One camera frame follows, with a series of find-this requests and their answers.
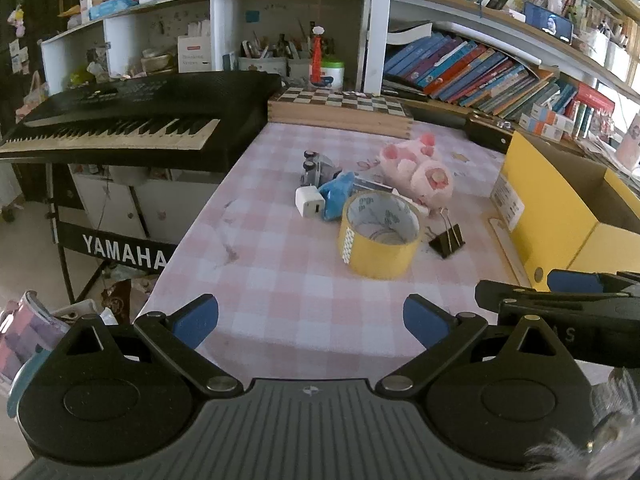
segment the pink stuffed pig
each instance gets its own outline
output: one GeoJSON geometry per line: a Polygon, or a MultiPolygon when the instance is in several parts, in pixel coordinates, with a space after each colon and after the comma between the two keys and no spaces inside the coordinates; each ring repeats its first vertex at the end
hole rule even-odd
{"type": "Polygon", "coordinates": [[[388,185],[417,203],[437,209],[451,199],[453,177],[438,160],[431,134],[386,145],[380,151],[380,167],[388,185]]]}

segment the black binder clip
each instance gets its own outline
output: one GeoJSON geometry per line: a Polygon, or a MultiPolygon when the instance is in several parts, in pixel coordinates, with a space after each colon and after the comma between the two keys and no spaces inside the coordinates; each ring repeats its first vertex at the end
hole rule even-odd
{"type": "Polygon", "coordinates": [[[460,249],[465,241],[462,238],[462,232],[460,232],[460,226],[458,224],[451,224],[449,219],[449,211],[446,208],[442,208],[439,211],[440,216],[444,220],[445,231],[429,242],[429,245],[443,258],[448,258],[458,249],[460,249]]]}

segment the phone charger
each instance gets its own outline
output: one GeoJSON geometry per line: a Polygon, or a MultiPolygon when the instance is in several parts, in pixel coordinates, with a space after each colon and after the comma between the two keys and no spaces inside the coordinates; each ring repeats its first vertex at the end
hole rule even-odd
{"type": "Polygon", "coordinates": [[[296,207],[302,218],[322,218],[324,198],[316,186],[303,186],[296,190],[296,207]]]}

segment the tape roll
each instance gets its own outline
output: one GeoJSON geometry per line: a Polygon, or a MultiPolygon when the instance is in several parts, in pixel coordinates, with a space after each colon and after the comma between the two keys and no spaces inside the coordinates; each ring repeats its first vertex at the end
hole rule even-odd
{"type": "Polygon", "coordinates": [[[363,191],[344,205],[338,250],[361,276],[391,280],[408,269],[423,230],[418,210],[406,200],[383,191],[363,191]]]}

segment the table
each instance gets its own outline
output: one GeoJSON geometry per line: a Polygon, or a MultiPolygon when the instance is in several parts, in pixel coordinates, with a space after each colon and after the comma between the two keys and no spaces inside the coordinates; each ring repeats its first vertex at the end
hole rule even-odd
{"type": "MultiPolygon", "coordinates": [[[[170,314],[200,294],[215,295],[218,326],[198,351],[245,385],[254,377],[375,384],[424,350],[402,323],[411,293],[452,314],[472,311],[495,322],[476,305],[474,287],[482,279],[516,283],[488,223],[498,216],[488,197],[503,156],[459,130],[414,124],[412,136],[425,132],[435,134],[455,177],[449,216],[466,245],[447,260],[423,243],[399,279],[353,273],[338,253],[339,222],[303,219],[295,207],[303,152],[358,170],[398,139],[270,123],[204,206],[142,313],[170,314]]],[[[428,223],[444,231],[441,219],[428,223]]]]}

